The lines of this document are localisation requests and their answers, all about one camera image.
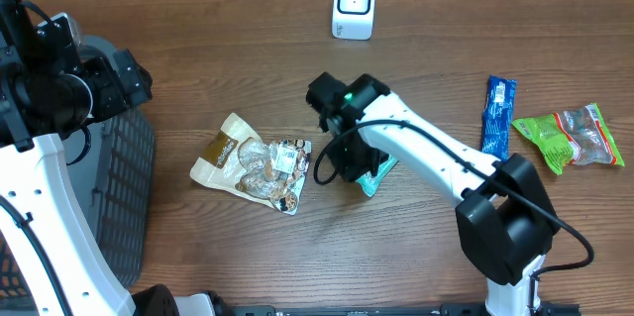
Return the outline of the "green gummy candy bag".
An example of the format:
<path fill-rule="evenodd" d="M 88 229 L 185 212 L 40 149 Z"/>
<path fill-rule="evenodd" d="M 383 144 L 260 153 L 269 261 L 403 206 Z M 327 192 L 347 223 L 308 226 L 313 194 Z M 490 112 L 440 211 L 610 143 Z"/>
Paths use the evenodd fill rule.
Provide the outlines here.
<path fill-rule="evenodd" d="M 512 126 L 538 147 L 556 175 L 561 175 L 566 165 L 625 165 L 596 103 L 577 110 L 515 119 Z"/>

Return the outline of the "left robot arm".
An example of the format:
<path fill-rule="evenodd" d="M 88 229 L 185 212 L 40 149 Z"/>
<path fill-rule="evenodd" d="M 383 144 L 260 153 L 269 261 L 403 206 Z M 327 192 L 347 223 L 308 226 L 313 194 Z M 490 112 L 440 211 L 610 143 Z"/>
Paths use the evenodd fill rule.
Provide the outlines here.
<path fill-rule="evenodd" d="M 148 102 L 152 78 L 128 50 L 89 44 L 67 14 L 32 17 L 1 0 L 1 232 L 42 315 L 206 315 L 212 292 L 131 293 L 107 265 L 80 209 L 63 140 Z"/>

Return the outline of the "blue cookie packet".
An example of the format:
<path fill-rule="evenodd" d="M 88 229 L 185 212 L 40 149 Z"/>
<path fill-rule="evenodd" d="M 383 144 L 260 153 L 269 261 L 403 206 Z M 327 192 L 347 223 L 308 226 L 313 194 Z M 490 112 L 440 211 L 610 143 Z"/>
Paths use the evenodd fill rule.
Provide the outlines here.
<path fill-rule="evenodd" d="M 509 157 L 510 126 L 514 112 L 516 81 L 491 75 L 482 113 L 481 151 L 501 160 Z"/>

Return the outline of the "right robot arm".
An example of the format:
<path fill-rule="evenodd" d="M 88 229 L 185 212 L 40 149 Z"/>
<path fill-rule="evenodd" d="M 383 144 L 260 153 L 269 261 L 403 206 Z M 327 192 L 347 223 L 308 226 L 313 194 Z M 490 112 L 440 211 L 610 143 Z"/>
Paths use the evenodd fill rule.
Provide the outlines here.
<path fill-rule="evenodd" d="M 520 155 L 501 160 L 436 128 L 376 78 L 345 84 L 324 72 L 307 103 L 333 139 L 321 153 L 354 181 L 396 158 L 450 201 L 463 253 L 487 279 L 490 315 L 544 315 L 534 277 L 559 226 L 534 165 Z"/>

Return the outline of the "teal snack packet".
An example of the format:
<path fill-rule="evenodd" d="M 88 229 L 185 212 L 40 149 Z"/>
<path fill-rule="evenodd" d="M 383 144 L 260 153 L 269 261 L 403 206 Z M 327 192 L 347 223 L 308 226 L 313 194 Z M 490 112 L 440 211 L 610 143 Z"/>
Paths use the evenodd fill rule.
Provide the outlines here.
<path fill-rule="evenodd" d="M 356 183 L 361 187 L 363 193 L 372 198 L 378 190 L 382 180 L 389 174 L 389 172 L 398 164 L 398 159 L 389 156 L 386 161 L 382 162 L 377 169 L 376 174 L 372 174 L 370 171 L 362 175 L 356 180 Z"/>

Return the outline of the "beige mushroom snack bag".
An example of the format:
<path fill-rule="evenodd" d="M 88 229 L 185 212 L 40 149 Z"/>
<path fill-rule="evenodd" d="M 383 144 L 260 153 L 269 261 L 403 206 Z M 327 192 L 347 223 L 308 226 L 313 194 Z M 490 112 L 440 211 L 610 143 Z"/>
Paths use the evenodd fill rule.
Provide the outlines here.
<path fill-rule="evenodd" d="M 307 140 L 262 140 L 233 113 L 190 170 L 190 177 L 287 215 L 296 213 L 309 171 Z"/>

